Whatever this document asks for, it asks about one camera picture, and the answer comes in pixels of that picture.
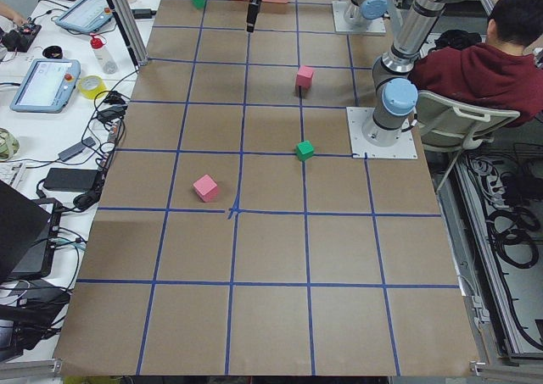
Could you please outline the green cube far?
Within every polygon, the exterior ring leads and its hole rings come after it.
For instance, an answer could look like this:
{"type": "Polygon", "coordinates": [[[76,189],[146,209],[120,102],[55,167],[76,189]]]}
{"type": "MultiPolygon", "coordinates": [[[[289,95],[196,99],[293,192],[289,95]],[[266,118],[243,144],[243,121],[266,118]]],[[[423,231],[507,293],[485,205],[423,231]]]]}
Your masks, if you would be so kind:
{"type": "Polygon", "coordinates": [[[202,8],[204,8],[204,6],[206,4],[206,0],[191,0],[191,1],[192,1],[193,6],[196,9],[202,9],[202,8]]]}

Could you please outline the green cube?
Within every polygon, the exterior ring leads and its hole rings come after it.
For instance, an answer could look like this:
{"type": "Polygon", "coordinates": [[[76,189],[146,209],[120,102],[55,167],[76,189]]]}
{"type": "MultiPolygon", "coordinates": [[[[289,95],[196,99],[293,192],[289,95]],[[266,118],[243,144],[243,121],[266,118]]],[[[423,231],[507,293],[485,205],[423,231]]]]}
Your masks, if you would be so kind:
{"type": "Polygon", "coordinates": [[[299,161],[304,162],[315,153],[315,148],[309,140],[299,142],[295,147],[295,153],[299,161]]]}
{"type": "Polygon", "coordinates": [[[204,6],[206,4],[206,0],[191,0],[191,1],[192,1],[193,6],[196,9],[202,9],[202,8],[204,8],[204,6]]]}

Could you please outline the pink cube near centre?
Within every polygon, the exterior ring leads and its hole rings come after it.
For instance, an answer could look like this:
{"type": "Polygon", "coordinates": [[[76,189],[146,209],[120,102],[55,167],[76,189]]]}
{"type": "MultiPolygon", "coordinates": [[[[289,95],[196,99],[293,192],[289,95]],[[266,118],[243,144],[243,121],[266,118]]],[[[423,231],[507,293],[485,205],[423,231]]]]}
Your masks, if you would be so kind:
{"type": "Polygon", "coordinates": [[[297,71],[295,85],[303,89],[310,89],[315,70],[307,65],[301,65],[297,71]]]}

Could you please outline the pink cube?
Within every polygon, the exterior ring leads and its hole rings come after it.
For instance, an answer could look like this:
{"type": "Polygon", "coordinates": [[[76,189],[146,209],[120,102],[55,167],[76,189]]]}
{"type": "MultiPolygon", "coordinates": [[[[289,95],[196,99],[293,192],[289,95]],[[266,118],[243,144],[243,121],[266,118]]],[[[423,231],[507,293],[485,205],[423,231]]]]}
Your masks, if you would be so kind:
{"type": "Polygon", "coordinates": [[[219,194],[219,186],[208,174],[203,175],[193,183],[193,189],[199,198],[205,202],[211,202],[219,194]]]}
{"type": "Polygon", "coordinates": [[[315,70],[307,65],[301,65],[297,71],[295,85],[303,89],[310,89],[315,70]]]}

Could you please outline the green cube centre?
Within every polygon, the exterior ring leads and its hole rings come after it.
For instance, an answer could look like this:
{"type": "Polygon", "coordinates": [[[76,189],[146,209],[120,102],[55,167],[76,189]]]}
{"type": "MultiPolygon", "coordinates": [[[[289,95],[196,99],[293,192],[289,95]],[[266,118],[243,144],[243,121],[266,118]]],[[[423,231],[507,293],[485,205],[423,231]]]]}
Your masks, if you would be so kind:
{"type": "Polygon", "coordinates": [[[299,142],[295,147],[295,153],[299,161],[304,162],[315,153],[315,148],[309,140],[299,142]]]}

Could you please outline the clear squeeze bottle red cap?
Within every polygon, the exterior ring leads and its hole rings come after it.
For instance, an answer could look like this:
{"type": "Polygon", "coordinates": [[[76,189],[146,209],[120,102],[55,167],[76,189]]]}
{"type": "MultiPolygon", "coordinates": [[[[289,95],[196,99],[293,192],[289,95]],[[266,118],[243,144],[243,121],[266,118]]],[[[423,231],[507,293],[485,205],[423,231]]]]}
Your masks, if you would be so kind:
{"type": "Polygon", "coordinates": [[[118,70],[118,67],[105,42],[100,37],[92,35],[90,46],[103,72],[107,75],[114,74],[118,70]]]}

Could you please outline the far teach pendant tablet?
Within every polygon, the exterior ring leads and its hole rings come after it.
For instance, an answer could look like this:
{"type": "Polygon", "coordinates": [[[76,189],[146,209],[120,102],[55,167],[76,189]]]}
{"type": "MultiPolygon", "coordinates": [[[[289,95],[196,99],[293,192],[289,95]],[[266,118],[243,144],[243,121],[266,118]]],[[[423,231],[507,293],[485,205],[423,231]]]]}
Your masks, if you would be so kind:
{"type": "Polygon", "coordinates": [[[83,34],[97,32],[113,18],[106,0],[78,0],[56,20],[55,24],[83,34]]]}

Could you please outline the teach pendant tablet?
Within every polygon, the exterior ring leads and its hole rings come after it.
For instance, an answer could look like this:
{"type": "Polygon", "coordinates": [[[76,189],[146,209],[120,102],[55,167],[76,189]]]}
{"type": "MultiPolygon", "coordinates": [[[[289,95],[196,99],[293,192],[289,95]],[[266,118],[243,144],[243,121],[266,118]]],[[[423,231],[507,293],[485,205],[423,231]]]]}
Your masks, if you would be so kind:
{"type": "Polygon", "coordinates": [[[83,34],[97,32],[113,18],[106,0],[78,0],[56,20],[55,24],[83,34]]]}
{"type": "Polygon", "coordinates": [[[75,59],[36,59],[10,108],[16,112],[59,113],[68,103],[80,73],[80,62],[75,59]]]}

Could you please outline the yellow tape roll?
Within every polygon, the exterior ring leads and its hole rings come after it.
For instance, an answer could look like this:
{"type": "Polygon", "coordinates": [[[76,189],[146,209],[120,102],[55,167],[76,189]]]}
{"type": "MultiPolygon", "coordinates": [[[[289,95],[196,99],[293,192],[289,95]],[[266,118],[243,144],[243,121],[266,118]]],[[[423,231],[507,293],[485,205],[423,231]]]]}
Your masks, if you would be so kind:
{"type": "Polygon", "coordinates": [[[103,79],[97,75],[82,77],[77,83],[77,88],[81,95],[89,100],[104,97],[107,92],[103,79]]]}

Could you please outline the near teach pendant tablet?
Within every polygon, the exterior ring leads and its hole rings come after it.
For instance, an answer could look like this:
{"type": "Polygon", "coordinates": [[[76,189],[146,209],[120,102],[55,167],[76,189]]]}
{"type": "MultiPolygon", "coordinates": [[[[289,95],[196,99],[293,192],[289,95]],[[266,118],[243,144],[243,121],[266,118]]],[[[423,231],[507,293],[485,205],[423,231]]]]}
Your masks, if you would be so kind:
{"type": "Polygon", "coordinates": [[[59,113],[68,103],[80,73],[80,62],[75,59],[36,59],[10,108],[16,112],[59,113]]]}

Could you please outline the white office chair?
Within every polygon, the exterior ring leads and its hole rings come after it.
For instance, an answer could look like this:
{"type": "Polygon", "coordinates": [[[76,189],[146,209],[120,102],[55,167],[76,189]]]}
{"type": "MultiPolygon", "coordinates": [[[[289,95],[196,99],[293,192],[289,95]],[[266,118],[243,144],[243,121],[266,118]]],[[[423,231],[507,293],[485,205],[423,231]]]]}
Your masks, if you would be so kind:
{"type": "Polygon", "coordinates": [[[415,108],[417,134],[425,151],[452,153],[438,192],[461,154],[492,142],[492,133],[516,120],[516,110],[489,109],[461,103],[430,91],[420,91],[415,108]]]}

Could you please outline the person in red hoodie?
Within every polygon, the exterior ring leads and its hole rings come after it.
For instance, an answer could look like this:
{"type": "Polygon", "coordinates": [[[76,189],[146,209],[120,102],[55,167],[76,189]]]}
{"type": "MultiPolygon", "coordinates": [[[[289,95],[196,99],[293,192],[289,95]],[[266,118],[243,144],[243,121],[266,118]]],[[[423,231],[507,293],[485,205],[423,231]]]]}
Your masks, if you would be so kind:
{"type": "Polygon", "coordinates": [[[418,60],[409,80],[458,102],[519,112],[521,126],[542,112],[542,70],[524,51],[542,36],[542,0],[499,0],[484,42],[463,50],[433,51],[418,60]]]}

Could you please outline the black power adapter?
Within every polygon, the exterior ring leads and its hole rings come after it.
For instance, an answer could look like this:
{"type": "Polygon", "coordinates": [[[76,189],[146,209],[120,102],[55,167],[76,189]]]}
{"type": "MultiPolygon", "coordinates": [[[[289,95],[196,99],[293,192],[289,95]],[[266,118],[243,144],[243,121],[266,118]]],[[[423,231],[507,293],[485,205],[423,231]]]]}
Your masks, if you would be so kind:
{"type": "Polygon", "coordinates": [[[57,192],[86,192],[92,189],[97,175],[96,170],[51,168],[43,187],[57,192]]]}

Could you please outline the black laptop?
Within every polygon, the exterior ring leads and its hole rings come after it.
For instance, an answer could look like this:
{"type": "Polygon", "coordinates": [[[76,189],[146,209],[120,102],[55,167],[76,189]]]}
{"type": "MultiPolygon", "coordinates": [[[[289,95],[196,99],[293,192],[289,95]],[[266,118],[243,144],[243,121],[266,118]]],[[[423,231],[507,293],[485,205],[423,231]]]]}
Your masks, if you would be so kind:
{"type": "Polygon", "coordinates": [[[59,234],[61,203],[29,199],[1,183],[1,281],[36,280],[49,275],[59,234]]]}

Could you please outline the aluminium frame post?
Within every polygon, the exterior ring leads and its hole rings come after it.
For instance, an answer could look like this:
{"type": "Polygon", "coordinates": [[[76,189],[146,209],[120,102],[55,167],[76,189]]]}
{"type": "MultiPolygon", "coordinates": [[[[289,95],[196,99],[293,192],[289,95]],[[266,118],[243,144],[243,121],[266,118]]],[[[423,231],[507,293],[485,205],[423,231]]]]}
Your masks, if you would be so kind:
{"type": "Polygon", "coordinates": [[[106,0],[129,53],[132,64],[142,67],[148,63],[148,52],[143,43],[128,0],[106,0]]]}

